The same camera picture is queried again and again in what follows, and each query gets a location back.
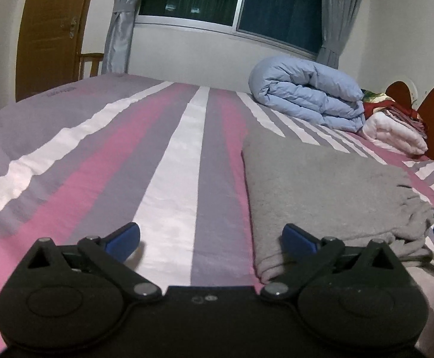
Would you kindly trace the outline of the grey pants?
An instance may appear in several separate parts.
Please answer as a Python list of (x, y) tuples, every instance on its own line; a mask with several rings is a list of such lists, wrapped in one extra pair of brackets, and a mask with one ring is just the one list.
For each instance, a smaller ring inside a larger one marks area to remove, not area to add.
[(434, 209), (400, 168), (266, 130), (245, 138), (242, 156), (262, 283), (295, 261), (282, 245), (287, 224), (347, 246), (383, 240), (408, 267), (430, 262), (426, 237)]

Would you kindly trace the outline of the folded white pink quilt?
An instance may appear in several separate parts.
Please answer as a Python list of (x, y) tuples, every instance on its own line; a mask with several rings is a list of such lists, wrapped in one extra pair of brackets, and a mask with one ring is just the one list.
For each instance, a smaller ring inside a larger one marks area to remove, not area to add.
[(371, 115), (359, 135), (379, 148), (408, 157), (422, 156), (428, 150), (426, 140), (417, 130), (384, 112)]

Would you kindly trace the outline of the striped bed sheet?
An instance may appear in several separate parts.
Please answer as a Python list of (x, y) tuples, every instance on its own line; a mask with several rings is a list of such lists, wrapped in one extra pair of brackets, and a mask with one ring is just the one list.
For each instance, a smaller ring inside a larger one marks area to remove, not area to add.
[[(402, 168), (411, 159), (245, 93), (101, 75), (0, 109), (0, 289), (39, 237), (74, 244), (135, 221), (130, 267), (160, 286), (255, 285), (241, 148), (253, 128)], [(4, 341), (0, 336), (0, 352)]]

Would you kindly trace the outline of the red folded clothes pile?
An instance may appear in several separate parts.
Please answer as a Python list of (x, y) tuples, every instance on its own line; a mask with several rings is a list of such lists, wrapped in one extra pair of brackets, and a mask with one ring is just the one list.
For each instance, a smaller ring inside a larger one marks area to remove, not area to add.
[(401, 121), (406, 126), (415, 129), (424, 139), (427, 138), (427, 126), (420, 114), (412, 109), (404, 107), (392, 99), (386, 93), (375, 93), (363, 90), (364, 116), (368, 120), (377, 112), (389, 114), (396, 121)]

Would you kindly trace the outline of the folded light blue duvet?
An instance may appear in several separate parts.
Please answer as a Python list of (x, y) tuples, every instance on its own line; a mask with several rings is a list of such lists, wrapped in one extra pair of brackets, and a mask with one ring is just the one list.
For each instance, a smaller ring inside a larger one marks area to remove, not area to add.
[(259, 104), (312, 124), (359, 132), (366, 120), (359, 84), (314, 61), (267, 57), (252, 69), (249, 89)]

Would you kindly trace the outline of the wooden chair near door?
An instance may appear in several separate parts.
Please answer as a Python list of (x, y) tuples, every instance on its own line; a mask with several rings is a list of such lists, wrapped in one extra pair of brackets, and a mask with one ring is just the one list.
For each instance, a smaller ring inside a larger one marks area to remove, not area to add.
[(103, 53), (81, 53), (79, 64), (79, 80), (84, 79), (86, 66), (89, 65), (89, 76), (93, 78), (98, 76), (100, 63), (103, 61)]

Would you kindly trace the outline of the right grey curtain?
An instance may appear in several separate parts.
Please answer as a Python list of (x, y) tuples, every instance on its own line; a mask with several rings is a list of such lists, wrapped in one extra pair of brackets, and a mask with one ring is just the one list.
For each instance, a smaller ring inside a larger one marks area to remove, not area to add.
[(317, 63), (338, 69), (362, 0), (321, 0), (322, 45)]

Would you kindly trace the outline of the grey curtain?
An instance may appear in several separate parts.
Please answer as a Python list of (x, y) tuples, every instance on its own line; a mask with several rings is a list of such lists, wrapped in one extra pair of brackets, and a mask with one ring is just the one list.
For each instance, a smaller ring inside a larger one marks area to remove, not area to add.
[(128, 71), (134, 22), (140, 0), (114, 0), (106, 36), (102, 74)]
[(362, 0), (321, 0), (322, 45), (317, 63), (338, 69)]

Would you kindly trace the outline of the brown wooden door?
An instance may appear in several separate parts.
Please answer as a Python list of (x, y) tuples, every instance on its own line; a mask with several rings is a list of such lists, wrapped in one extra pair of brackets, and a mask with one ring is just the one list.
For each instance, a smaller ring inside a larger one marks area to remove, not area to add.
[(17, 42), (17, 102), (79, 76), (91, 0), (25, 0)]

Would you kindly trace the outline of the left grey curtain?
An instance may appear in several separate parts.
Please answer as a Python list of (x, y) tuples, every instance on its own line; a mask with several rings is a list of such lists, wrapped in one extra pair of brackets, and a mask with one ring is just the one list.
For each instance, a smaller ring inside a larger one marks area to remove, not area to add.
[(140, 0), (114, 0), (106, 36), (102, 74), (128, 71), (134, 22)]

